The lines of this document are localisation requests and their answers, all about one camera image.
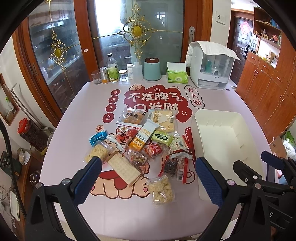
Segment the orange oats bar pack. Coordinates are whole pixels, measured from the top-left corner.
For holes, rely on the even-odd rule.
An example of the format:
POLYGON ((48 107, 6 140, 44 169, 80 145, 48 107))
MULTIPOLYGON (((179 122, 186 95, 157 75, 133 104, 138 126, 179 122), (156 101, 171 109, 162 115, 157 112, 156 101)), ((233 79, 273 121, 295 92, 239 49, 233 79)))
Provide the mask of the orange oats bar pack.
POLYGON ((128 146, 135 151, 141 151, 151 137, 153 132, 160 125, 158 123, 153 122, 152 120, 147 120, 145 124, 142 126, 140 131, 136 134, 136 136, 132 139, 132 141, 128 144, 128 146))

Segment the metal tin can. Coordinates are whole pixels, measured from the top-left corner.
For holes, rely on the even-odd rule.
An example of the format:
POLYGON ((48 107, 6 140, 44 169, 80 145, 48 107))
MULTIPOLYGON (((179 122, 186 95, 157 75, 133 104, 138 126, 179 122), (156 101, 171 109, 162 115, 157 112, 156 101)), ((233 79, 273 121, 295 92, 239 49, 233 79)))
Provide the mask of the metal tin can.
POLYGON ((101 67, 99 69, 100 71, 100 76, 101 76, 101 80, 103 84, 108 84, 109 83, 109 76, 108 76, 108 72, 107 72, 107 67, 101 67))

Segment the red container on floor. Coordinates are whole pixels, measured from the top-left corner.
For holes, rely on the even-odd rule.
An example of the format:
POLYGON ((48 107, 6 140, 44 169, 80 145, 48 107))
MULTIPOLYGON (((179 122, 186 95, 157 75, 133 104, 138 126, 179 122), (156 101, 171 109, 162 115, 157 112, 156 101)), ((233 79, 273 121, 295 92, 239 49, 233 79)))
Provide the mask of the red container on floor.
POLYGON ((31 120, 28 120, 27 118, 24 118, 20 120, 18 125, 18 134, 26 134, 31 126, 31 120))

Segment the mixed nuts clear bag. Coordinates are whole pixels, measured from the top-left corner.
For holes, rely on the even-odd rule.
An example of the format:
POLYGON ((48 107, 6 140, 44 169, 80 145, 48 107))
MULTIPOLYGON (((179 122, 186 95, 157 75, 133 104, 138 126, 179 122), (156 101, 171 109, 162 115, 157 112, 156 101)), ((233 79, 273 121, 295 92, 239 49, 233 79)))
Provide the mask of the mixed nuts clear bag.
POLYGON ((145 173, 147 164, 147 157, 145 155, 129 147, 125 148, 123 155, 136 169, 138 169, 138 171, 142 174, 145 173))

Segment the red snack packet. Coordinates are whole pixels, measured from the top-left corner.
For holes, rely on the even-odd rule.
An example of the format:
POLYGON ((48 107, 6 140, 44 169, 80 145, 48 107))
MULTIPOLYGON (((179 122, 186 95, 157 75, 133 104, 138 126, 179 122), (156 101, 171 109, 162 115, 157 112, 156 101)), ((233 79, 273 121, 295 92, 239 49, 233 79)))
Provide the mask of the red snack packet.
POLYGON ((144 147, 144 151, 150 159, 153 159, 163 153, 164 147, 159 143, 151 143, 144 147))

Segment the green snack packet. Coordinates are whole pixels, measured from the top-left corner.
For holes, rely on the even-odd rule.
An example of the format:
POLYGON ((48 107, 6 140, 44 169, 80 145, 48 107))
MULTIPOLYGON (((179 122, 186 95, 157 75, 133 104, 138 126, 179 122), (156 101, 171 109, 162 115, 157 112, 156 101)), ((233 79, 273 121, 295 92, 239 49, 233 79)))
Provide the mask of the green snack packet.
POLYGON ((169 146, 173 140, 173 136, 162 131, 154 131, 151 140, 169 146))

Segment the clear bottle green label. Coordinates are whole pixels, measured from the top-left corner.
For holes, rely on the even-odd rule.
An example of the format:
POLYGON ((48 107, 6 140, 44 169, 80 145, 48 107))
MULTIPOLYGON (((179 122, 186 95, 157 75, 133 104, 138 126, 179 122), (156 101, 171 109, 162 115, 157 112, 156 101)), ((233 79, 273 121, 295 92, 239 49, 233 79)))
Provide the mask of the clear bottle green label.
POLYGON ((117 61, 113 58, 112 53, 107 54, 107 72, 109 76, 109 80, 112 83, 116 83, 119 81, 119 73, 118 73, 118 64, 117 61))

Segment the puffed rice snack bag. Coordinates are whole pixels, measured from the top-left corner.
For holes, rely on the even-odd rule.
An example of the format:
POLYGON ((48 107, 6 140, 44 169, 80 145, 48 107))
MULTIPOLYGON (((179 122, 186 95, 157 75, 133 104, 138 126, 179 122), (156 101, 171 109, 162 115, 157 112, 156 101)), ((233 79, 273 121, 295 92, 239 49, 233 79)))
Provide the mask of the puffed rice snack bag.
POLYGON ((97 143, 90 149, 84 157, 84 162, 88 163, 93 157, 99 157, 104 162, 108 156, 113 152, 114 148, 103 141, 97 143))
POLYGON ((166 175, 149 179, 147 187, 155 204, 171 203, 175 199, 170 180, 166 175))

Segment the blue snack packet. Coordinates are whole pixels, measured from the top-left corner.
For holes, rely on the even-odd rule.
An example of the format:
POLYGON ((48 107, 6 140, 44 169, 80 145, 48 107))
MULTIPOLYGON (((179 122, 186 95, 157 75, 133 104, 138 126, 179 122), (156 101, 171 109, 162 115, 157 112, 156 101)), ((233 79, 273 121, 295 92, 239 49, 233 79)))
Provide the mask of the blue snack packet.
POLYGON ((107 131, 102 130, 89 138, 90 145, 93 147, 98 141, 103 141, 107 137, 107 131))

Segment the dark dried fruit red pack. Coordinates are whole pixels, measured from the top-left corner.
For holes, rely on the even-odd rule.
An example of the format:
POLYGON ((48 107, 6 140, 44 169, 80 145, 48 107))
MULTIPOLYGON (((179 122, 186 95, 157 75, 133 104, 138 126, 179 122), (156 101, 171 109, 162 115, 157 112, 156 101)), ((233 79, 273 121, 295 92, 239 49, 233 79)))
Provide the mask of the dark dried fruit red pack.
POLYGON ((181 181, 183 184, 187 182, 187 173, 189 171, 189 161, 192 159, 192 152, 189 150, 177 150, 168 154, 162 163, 159 177, 169 175, 181 181))

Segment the clear bag of small cakes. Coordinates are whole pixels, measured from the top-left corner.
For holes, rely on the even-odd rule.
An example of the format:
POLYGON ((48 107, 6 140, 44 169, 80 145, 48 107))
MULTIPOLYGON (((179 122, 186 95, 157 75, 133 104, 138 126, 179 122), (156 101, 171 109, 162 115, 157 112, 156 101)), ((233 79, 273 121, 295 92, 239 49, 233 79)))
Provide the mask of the clear bag of small cakes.
POLYGON ((147 111, 125 107, 116 122, 121 126, 141 128, 147 111))

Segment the cream barcode snack packet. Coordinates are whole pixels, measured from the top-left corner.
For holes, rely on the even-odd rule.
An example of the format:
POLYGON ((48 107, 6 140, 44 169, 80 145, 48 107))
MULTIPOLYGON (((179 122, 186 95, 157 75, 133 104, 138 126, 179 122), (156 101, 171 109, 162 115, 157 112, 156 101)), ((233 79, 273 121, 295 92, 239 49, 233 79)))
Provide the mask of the cream barcode snack packet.
POLYGON ((183 138, 175 138, 169 145, 171 151, 180 151, 180 150, 187 150, 188 146, 183 138))

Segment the puffed rice snack bag front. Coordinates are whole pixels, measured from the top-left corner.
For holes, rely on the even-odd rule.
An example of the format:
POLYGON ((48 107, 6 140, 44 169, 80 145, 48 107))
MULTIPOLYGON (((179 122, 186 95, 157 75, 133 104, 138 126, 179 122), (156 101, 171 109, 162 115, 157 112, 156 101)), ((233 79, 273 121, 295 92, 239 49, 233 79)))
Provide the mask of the puffed rice snack bag front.
POLYGON ((166 175, 149 179, 147 187, 155 204, 171 203, 175 199, 170 180, 166 175))

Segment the white red noodle snack bag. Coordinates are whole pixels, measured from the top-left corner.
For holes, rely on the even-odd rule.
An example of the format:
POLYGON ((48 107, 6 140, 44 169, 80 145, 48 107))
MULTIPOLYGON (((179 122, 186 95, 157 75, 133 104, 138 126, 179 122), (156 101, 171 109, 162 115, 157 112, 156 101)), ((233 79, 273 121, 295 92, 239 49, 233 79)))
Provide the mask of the white red noodle snack bag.
POLYGON ((126 146, 132 141, 132 139, 137 135, 139 129, 130 126, 118 126, 116 133, 108 134, 106 141, 108 143, 116 144, 116 147, 124 152, 126 146))

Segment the brown paper cracker pack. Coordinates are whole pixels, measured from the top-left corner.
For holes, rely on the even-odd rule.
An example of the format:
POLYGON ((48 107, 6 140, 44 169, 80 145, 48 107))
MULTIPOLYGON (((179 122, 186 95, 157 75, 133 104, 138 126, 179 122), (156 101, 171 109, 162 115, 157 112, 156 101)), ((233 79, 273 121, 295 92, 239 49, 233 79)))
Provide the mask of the brown paper cracker pack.
POLYGON ((114 151, 105 160, 114 171, 127 183, 130 187, 142 176, 138 171, 119 151, 114 151))

